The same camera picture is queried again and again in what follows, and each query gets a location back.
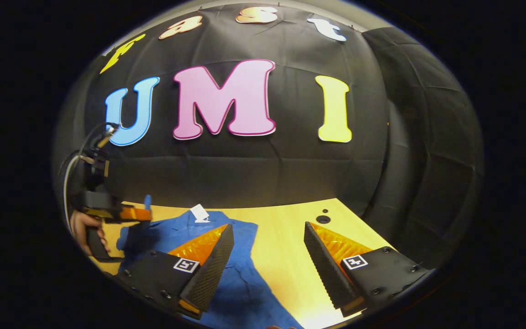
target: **white tag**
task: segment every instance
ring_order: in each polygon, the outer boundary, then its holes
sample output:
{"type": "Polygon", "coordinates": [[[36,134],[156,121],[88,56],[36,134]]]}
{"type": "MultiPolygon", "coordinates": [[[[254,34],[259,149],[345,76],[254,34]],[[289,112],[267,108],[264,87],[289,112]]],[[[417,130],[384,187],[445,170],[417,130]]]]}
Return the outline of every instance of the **white tag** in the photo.
{"type": "Polygon", "coordinates": [[[197,204],[196,206],[192,207],[190,211],[192,211],[192,214],[196,218],[194,223],[210,223],[210,221],[205,220],[208,218],[208,213],[206,210],[204,210],[204,208],[202,208],[202,205],[197,204]]]}

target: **wooden table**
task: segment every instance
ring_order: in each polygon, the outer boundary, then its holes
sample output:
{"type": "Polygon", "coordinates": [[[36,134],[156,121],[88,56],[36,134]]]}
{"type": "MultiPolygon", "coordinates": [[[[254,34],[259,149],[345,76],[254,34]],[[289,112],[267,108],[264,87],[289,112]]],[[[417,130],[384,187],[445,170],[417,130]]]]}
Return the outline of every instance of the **wooden table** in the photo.
{"type": "MultiPolygon", "coordinates": [[[[144,208],[142,204],[124,204],[144,208]]],[[[188,210],[152,206],[154,220],[178,217],[188,210]]],[[[319,225],[368,248],[390,246],[336,198],[288,206],[207,210],[223,211],[228,218],[258,225],[251,251],[255,268],[284,308],[305,329],[322,329],[358,315],[343,317],[340,310],[332,306],[303,242],[306,221],[319,224],[316,217],[327,215],[330,222],[319,225]]],[[[116,249],[115,243],[121,227],[134,224],[104,224],[103,229],[111,248],[110,256],[123,257],[123,252],[116,249]]],[[[119,263],[99,263],[92,257],[90,259],[103,271],[116,274],[119,269],[119,263]]]]}

